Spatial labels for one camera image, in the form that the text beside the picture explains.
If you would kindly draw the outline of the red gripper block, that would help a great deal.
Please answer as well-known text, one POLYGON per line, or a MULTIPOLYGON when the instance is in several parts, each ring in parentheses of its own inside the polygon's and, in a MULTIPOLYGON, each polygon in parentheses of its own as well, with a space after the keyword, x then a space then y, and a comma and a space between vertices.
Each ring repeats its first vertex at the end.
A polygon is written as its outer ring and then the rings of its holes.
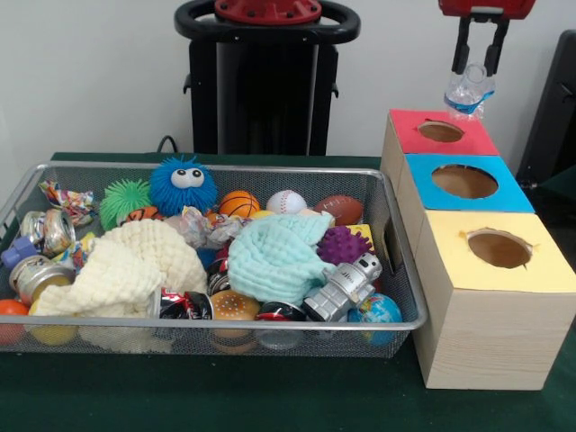
POLYGON ((497 25, 491 44, 486 49, 484 67, 488 76, 497 74, 503 43, 509 29, 509 20, 523 20, 531 12, 535 0, 439 0, 443 15, 461 17, 458 27, 452 72, 461 75, 468 63, 470 25, 473 15, 494 15, 497 25))

